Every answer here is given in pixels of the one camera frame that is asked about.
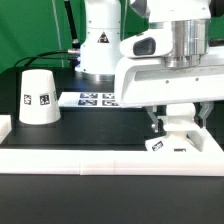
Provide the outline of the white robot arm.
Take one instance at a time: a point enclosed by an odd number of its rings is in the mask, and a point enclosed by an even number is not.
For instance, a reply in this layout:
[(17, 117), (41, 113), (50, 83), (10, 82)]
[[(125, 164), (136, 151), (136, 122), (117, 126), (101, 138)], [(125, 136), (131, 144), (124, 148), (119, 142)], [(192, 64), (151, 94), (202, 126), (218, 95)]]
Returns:
[(79, 71), (112, 77), (122, 107), (224, 100), (224, 46), (209, 45), (211, 0), (129, 0), (148, 20), (122, 40), (118, 0), (84, 0), (86, 40)]

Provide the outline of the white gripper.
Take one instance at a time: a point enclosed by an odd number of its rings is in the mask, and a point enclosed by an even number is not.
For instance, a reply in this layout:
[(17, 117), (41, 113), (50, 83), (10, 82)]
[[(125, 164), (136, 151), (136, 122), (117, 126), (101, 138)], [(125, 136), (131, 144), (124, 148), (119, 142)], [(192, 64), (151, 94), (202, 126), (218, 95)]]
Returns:
[(224, 57), (205, 55), (199, 66), (181, 69), (165, 68), (160, 58), (123, 58), (116, 68), (114, 93), (121, 107), (147, 106), (155, 133), (157, 105), (201, 102), (198, 116), (205, 128), (214, 108), (211, 101), (224, 99)]

